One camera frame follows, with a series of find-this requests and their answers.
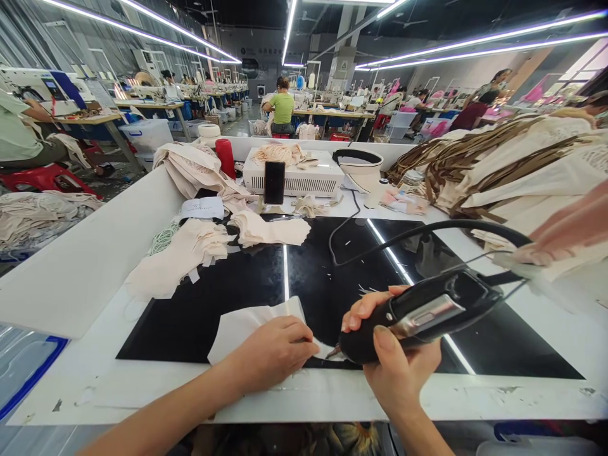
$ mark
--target fingernail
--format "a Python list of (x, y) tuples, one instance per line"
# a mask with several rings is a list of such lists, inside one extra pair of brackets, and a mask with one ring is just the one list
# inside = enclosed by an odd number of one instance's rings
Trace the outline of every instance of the fingernail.
[(374, 328), (374, 335), (378, 344), (383, 350), (391, 351), (395, 347), (395, 336), (386, 326), (377, 325)]

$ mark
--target stack of fabric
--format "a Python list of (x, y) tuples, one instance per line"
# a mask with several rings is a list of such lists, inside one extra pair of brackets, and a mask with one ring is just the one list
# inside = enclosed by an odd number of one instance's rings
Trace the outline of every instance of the stack of fabric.
[[(608, 179), (608, 131), (580, 118), (522, 115), (492, 128), (456, 130), (403, 155), (390, 169), (397, 182), (408, 169), (426, 174), (421, 193), (452, 217), (500, 222), (532, 235), (553, 214), (582, 200)], [(511, 248), (485, 232), (488, 249)], [(608, 242), (582, 246), (554, 262), (554, 280), (608, 257)]]
[(241, 231), (239, 243), (243, 248), (256, 244), (302, 245), (310, 232), (310, 225), (301, 218), (266, 222), (255, 212), (243, 211), (232, 214), (229, 225)]
[(228, 257), (225, 226), (210, 220), (190, 218), (173, 235), (163, 251), (147, 256), (125, 281), (129, 293), (137, 300), (169, 299), (181, 280), (200, 264), (212, 266)]
[(247, 201), (257, 199), (245, 187), (220, 170), (221, 162), (215, 152), (203, 144), (165, 144), (154, 154), (154, 167), (165, 165), (178, 190), (187, 199), (196, 197), (201, 189), (217, 192), (224, 208), (232, 213), (249, 210)]
[(101, 205), (88, 193), (49, 190), (2, 195), (0, 252), (42, 248)]

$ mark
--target green shirt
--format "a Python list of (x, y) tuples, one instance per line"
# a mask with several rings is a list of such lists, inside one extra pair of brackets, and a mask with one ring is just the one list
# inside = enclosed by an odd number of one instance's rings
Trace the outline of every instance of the green shirt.
[(28, 160), (42, 150), (42, 143), (17, 117), (30, 107), (0, 89), (0, 162)]
[(274, 106), (274, 123), (284, 125), (291, 123), (291, 113), (293, 112), (293, 97), (289, 92), (277, 93), (270, 100)]

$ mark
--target black cutting mat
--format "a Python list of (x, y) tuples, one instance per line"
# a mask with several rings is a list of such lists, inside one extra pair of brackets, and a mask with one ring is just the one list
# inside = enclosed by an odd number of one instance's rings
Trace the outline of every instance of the black cutting mat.
[[(461, 262), (433, 234), (406, 239), (389, 251), (333, 269), (327, 241), (343, 221), (338, 217), (307, 220), (312, 229), (302, 246), (260, 244), (231, 253), (212, 267), (199, 267), (197, 283), (185, 278), (170, 300), (150, 301), (117, 358), (207, 363), (220, 316), (241, 308), (282, 303), (285, 270), (289, 296), (300, 297), (315, 337), (333, 346), (342, 316), (360, 298), (360, 287), (382, 291), (389, 285), (406, 283), (404, 274), (417, 282)], [(419, 224), (353, 219), (334, 236), (334, 252), (338, 262), (343, 262)], [(443, 360), (438, 372), (466, 374), (459, 360), (464, 357), (477, 374), (583, 378), (508, 305), (453, 334), (452, 340), (460, 353), (442, 341)], [(349, 362), (316, 358), (306, 366), (358, 369)]]

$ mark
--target red spool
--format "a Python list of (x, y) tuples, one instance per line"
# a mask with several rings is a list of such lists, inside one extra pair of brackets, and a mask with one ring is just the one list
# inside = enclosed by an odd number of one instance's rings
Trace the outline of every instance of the red spool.
[(234, 157), (232, 156), (232, 143), (229, 139), (218, 139), (215, 141), (215, 153), (222, 162), (220, 169), (225, 172), (226, 176), (236, 179), (234, 171)]

